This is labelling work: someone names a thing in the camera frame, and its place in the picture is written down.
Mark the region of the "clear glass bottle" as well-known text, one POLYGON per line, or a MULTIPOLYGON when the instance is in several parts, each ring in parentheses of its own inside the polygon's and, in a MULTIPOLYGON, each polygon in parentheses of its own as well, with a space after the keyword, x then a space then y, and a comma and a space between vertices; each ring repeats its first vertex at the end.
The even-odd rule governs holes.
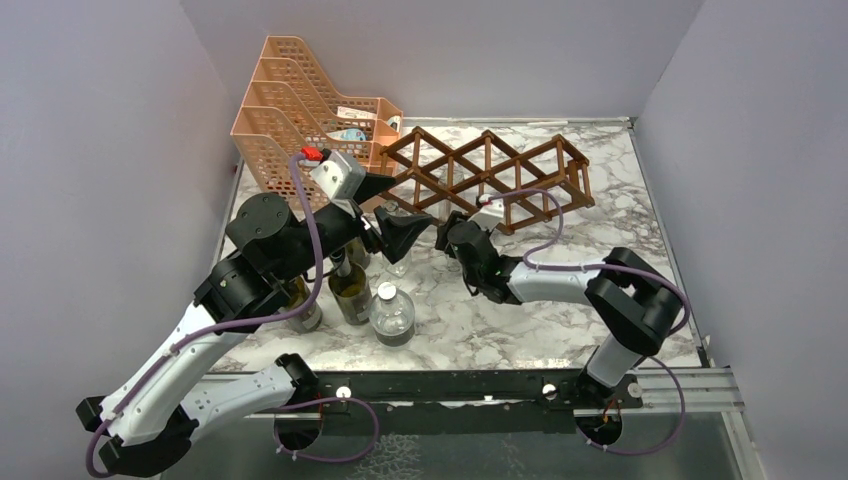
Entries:
MULTIPOLYGON (((408 216, 408 213, 394 200, 386 200, 383 207, 387 213, 392 216, 408 216)), ((407 250, 403 250, 402 243, 400 241, 396 242, 395 250, 397 253, 402 253, 402 256, 399 256, 398 260, 394 263, 387 262, 385 265, 385 271, 397 278, 402 278, 409 271, 410 254, 407 250)))
MULTIPOLYGON (((466 175, 462 169, 446 167, 440 174, 439 184, 444 187, 456 186, 465 179, 466 175)), ((455 207, 456 205, 449 198, 445 198, 439 203, 438 219, 442 224, 447 224, 447 227, 444 228, 445 231, 448 231, 452 226, 452 221, 456 220, 456 213, 458 213, 458 210, 456 210, 455 207)), ((453 273, 461 271, 459 261, 451 256, 446 257, 446 268, 449 272, 453 273)))

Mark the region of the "dark green wine bottle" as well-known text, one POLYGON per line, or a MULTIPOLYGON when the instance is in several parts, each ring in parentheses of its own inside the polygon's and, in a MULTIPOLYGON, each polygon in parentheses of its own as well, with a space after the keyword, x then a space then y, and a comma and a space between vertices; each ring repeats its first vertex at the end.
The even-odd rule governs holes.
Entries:
POLYGON ((368 323, 372 294, 365 271, 348 258, 344 249, 333 252, 329 259, 333 271, 328 286, 345 322, 350 325, 368 323))

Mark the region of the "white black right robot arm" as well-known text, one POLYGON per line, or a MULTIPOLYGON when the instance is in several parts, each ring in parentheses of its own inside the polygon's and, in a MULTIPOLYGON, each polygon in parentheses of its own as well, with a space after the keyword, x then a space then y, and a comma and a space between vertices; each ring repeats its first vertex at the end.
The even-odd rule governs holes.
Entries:
POLYGON ((609 334, 581 370, 574 390, 587 405, 612 399, 625 374, 659 352, 688 321, 691 305, 671 281, 625 247, 582 265, 536 263, 499 253, 490 233, 452 213, 437 229, 436 249, 455 258, 473 296, 496 304, 558 302, 595 309, 609 334))

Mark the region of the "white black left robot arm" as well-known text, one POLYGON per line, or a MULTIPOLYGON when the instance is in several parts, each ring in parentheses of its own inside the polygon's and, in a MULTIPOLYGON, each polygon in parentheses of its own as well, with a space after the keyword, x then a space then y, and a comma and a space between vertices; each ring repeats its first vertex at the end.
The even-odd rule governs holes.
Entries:
POLYGON ((302 312, 285 285, 361 240, 390 261, 403 257, 430 225, 426 214, 396 216, 383 208, 369 222, 360 203, 394 185, 367 174, 345 205, 329 203, 296 215, 275 193, 246 200, 226 233, 234 244, 201 282, 167 339, 120 388, 83 399, 76 413, 92 433, 86 453, 95 478, 148 478, 178 463, 206 434, 246 415, 313 401, 315 375, 296 354, 222 387, 197 391, 210 368, 266 323, 302 312))

